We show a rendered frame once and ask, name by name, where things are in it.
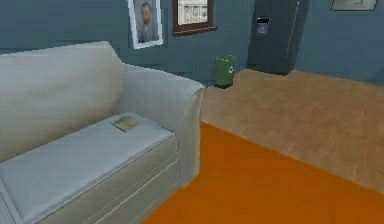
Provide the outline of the white framed portrait picture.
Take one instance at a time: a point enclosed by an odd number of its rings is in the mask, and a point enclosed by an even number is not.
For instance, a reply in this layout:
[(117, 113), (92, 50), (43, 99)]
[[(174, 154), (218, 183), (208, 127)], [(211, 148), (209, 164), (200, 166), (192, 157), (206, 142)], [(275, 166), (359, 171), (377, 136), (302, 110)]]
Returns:
[(160, 0), (127, 0), (134, 49), (163, 44)]

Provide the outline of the tan flat book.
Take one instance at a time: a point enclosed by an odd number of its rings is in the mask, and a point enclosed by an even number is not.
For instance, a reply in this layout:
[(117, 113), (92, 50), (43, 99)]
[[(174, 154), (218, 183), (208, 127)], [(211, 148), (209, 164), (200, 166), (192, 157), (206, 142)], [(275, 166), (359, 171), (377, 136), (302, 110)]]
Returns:
[(121, 116), (117, 120), (112, 122), (112, 125), (116, 127), (117, 129), (127, 132), (128, 130), (132, 129), (133, 127), (137, 126), (139, 122), (134, 119), (131, 116)]

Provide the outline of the brown framed window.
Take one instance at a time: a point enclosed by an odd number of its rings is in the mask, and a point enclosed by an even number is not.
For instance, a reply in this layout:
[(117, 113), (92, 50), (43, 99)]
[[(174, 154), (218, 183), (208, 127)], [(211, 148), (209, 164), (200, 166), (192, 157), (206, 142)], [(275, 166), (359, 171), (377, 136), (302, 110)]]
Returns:
[(175, 37), (215, 31), (214, 0), (172, 0)]

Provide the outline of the dark grey fridge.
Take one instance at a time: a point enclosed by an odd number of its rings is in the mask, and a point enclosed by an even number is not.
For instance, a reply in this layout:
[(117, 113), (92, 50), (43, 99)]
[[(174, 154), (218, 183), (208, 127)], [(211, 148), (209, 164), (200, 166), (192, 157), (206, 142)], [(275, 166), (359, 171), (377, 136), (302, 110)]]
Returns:
[(310, 0), (255, 0), (247, 68), (287, 75), (296, 63)]

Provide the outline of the grey framed wall picture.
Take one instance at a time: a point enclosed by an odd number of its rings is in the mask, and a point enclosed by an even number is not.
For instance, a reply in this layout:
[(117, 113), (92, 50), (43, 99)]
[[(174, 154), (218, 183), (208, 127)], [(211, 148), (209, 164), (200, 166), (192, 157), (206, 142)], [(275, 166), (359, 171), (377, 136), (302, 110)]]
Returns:
[(334, 11), (373, 11), (379, 0), (333, 0)]

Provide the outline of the pale grey sofa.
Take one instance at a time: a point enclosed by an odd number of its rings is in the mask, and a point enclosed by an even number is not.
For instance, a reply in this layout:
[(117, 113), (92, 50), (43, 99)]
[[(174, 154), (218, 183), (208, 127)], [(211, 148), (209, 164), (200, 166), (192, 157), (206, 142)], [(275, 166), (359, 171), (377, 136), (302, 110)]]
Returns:
[(198, 175), (203, 96), (106, 41), (0, 55), (0, 224), (142, 224)]

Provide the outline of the green recycling bin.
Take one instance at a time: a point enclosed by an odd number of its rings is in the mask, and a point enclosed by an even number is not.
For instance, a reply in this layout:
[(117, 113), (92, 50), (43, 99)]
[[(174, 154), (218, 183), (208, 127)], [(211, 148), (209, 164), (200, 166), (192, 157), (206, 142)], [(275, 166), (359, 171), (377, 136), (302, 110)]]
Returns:
[(215, 59), (215, 87), (228, 88), (233, 84), (236, 57), (233, 55), (221, 56)]

